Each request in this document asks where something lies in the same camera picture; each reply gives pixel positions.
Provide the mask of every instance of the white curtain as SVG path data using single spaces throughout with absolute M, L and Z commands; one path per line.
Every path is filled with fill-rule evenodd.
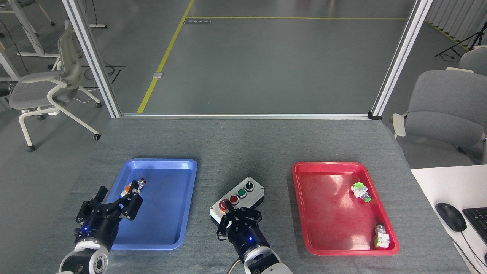
M 487 0 L 434 0 L 426 21 L 461 41 L 480 31 L 486 23 Z M 470 47 L 472 43 L 473 38 L 463 44 Z M 487 36 L 482 45 L 487 45 Z

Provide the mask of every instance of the gray tablecloth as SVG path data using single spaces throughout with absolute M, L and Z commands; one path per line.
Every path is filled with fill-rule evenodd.
M 27 273 L 55 273 L 74 247 L 81 202 L 100 185 L 110 188 L 128 159 L 151 157 L 191 158 L 198 163 L 186 238 L 173 251 L 113 250 L 108 273 L 226 273 L 237 254 L 230 243 L 218 241 L 208 209 L 247 176 L 266 187 L 258 207 L 263 215 L 260 227 L 295 274 L 468 273 L 400 147 L 380 121 L 143 118 L 110 121 L 59 218 L 44 235 L 38 256 L 26 266 Z M 308 252 L 291 173 L 298 161 L 364 164 L 399 239 L 399 253 L 315 256 Z M 243 266 L 239 264 L 233 273 L 243 274 Z

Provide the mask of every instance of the gray chair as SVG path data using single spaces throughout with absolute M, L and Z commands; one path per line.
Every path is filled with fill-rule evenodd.
M 476 46 L 474 50 L 465 53 L 460 58 L 458 67 L 487 76 L 487 46 Z
M 486 162 L 487 77 L 458 70 L 434 70 L 421 74 L 414 86 L 407 113 L 392 117 L 411 168 L 475 164 L 458 151 L 483 141 Z
M 62 106 L 63 103 L 72 100 L 78 90 L 93 99 L 97 108 L 102 106 L 100 100 L 81 86 L 83 73 L 75 42 L 77 40 L 73 26 L 70 22 L 67 22 L 66 30 L 57 42 L 60 62 L 62 63 L 59 66 L 61 70 L 34 73 L 22 77 L 10 96 L 10 106 L 14 109 L 23 110 L 19 117 L 19 123 L 27 142 L 27 151 L 29 152 L 34 151 L 36 148 L 32 144 L 24 119 L 34 115 L 38 115 L 39 119 L 43 119 L 43 114 L 45 113 L 61 111 L 94 133 L 94 139 L 100 139 L 98 131 Z

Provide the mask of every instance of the keyboard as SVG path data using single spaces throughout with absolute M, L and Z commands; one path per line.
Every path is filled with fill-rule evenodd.
M 465 208 L 463 214 L 472 224 L 472 227 L 480 235 L 480 238 L 487 244 L 487 207 Z

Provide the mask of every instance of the red tray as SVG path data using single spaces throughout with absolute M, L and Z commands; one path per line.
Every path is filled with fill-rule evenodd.
M 297 162 L 293 165 L 301 228 L 315 255 L 394 255 L 399 242 L 369 172 L 356 162 Z M 356 198 L 350 187 L 363 183 L 372 200 Z M 389 248 L 375 248 L 376 224 L 389 234 Z

